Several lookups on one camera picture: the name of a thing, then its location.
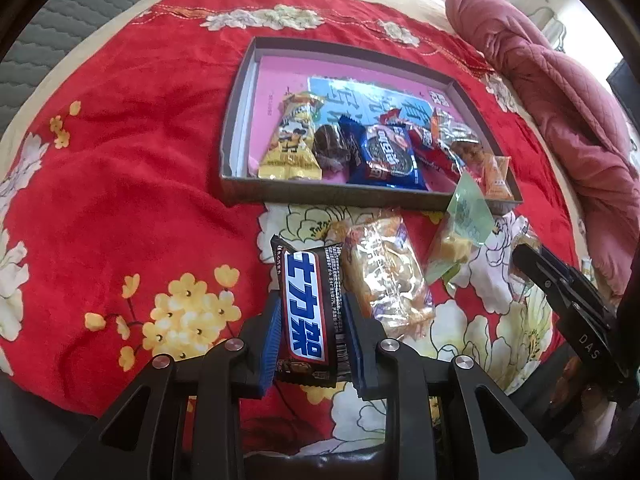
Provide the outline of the Snickers chocolate bar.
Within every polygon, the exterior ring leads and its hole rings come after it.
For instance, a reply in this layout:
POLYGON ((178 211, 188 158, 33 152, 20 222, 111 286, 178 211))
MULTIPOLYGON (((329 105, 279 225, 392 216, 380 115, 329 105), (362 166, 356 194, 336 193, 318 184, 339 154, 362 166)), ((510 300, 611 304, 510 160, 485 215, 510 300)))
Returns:
POLYGON ((349 376, 342 317, 342 246, 296 249, 275 235, 271 248, 282 311, 277 378, 333 388, 349 376))

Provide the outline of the rice cracker snack bag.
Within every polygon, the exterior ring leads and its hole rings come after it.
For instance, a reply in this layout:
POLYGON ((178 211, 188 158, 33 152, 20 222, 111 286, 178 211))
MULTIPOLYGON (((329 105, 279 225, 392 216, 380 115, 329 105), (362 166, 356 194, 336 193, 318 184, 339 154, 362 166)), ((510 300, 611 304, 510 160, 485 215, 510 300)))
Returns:
POLYGON ((401 338, 435 317, 431 292, 399 214, 334 222, 326 238, 342 245, 345 289, 387 336, 401 338))

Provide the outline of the green pastry snack packet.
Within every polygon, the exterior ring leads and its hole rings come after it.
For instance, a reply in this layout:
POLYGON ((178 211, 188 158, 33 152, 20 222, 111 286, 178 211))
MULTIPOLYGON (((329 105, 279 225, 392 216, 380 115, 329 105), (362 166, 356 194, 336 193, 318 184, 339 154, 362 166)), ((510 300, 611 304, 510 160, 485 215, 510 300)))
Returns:
POLYGON ((472 252, 485 244, 494 226, 494 216, 480 187, 465 171, 428 250, 424 266, 427 284, 434 284, 457 264, 467 263, 472 252))

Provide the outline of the orange-edged biscuit packet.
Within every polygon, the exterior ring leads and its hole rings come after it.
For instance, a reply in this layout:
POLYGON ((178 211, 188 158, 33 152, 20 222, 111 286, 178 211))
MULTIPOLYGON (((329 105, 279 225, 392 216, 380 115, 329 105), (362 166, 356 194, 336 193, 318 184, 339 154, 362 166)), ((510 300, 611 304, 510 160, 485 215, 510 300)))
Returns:
POLYGON ((486 150, 475 131, 441 108, 436 108, 431 119, 431 132, 454 154, 457 164, 476 181, 486 198, 513 200, 514 196, 506 183, 510 157, 497 156, 486 150))

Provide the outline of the red snack packet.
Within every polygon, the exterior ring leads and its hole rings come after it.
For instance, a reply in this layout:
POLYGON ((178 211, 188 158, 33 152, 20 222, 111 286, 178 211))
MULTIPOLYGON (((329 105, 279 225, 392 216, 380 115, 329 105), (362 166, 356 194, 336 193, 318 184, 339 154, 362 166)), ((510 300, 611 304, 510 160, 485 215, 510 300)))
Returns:
POLYGON ((464 169, 464 162, 451 148, 429 128, 400 117, 400 108, 392 108, 380 116, 380 122, 387 127, 399 127, 408 133, 416 159, 441 172, 452 182, 458 182, 464 169))

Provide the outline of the blue Oreo packet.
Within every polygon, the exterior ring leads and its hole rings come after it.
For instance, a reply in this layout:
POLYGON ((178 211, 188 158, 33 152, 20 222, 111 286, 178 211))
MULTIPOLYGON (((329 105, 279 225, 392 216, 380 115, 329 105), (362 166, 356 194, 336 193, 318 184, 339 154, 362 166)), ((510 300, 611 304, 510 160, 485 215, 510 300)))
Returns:
POLYGON ((350 151, 349 184, 426 189, 408 133, 399 127, 363 125, 345 115, 338 125, 350 151))

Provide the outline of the dark chocolate candy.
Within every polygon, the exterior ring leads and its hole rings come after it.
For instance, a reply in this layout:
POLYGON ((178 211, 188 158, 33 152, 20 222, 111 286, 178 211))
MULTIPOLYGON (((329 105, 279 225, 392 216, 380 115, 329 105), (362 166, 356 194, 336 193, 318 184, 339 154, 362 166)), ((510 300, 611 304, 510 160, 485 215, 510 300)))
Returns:
POLYGON ((350 161, 349 147, 337 125, 325 124, 314 133, 314 156, 323 170, 340 172, 350 161))

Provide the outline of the yellow snack packet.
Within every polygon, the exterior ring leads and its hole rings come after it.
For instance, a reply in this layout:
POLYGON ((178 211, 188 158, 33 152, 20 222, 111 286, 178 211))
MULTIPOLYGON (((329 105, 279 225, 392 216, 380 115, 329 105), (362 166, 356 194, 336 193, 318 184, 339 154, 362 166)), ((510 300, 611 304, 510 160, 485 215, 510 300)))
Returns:
POLYGON ((312 148, 323 100, 308 91, 289 93, 281 103, 282 116, 274 129, 257 175, 266 180, 322 179, 312 148))

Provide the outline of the pink quilted duvet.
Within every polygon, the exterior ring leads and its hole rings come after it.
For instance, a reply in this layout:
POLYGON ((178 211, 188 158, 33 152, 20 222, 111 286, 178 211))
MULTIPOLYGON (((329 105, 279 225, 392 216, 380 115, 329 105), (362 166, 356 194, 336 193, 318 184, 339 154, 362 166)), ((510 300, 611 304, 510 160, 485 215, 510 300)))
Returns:
POLYGON ((616 99, 506 0, 446 0, 446 15, 533 117, 582 204, 594 266, 623 295, 639 243, 639 173, 616 99))

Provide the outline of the red floral blanket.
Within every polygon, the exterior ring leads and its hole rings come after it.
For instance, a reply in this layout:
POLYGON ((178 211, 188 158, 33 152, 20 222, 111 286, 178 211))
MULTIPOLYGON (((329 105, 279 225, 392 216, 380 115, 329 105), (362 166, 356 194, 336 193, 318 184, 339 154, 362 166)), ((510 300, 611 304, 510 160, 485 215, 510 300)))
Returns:
POLYGON ((528 220, 574 262, 547 155, 502 110, 461 39, 358 0, 163 0, 82 64, 36 116, 1 188, 1 376, 100 416, 157 353, 198 356, 239 333, 273 284, 270 240, 319 244, 367 209, 221 197, 221 125, 257 36, 351 44, 457 79, 486 117, 528 220))

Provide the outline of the black television screen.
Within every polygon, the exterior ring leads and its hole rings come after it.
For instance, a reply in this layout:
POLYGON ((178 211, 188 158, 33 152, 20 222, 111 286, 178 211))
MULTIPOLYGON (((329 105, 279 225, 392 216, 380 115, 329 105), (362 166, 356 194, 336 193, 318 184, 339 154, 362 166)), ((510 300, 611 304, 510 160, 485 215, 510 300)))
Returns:
POLYGON ((640 86, 625 60, 621 60, 606 77, 608 85, 623 107, 634 128, 640 122, 640 86))

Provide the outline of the grey box lid tray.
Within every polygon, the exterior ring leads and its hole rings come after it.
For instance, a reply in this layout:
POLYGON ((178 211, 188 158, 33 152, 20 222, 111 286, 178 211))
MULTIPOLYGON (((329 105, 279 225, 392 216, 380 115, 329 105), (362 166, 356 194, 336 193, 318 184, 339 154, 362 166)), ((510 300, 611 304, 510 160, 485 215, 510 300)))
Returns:
POLYGON ((505 214, 511 161, 454 78, 380 52, 257 37, 236 73, 220 141, 230 203, 443 211, 464 182, 505 214))

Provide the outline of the grey quilted sofa cover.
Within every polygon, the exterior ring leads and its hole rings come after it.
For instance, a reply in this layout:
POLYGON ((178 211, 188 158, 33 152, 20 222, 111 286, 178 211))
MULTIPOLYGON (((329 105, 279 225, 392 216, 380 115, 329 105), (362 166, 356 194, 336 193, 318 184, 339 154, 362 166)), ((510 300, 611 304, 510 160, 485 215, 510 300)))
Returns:
POLYGON ((74 47, 138 1, 48 0, 1 60, 1 128, 74 47))

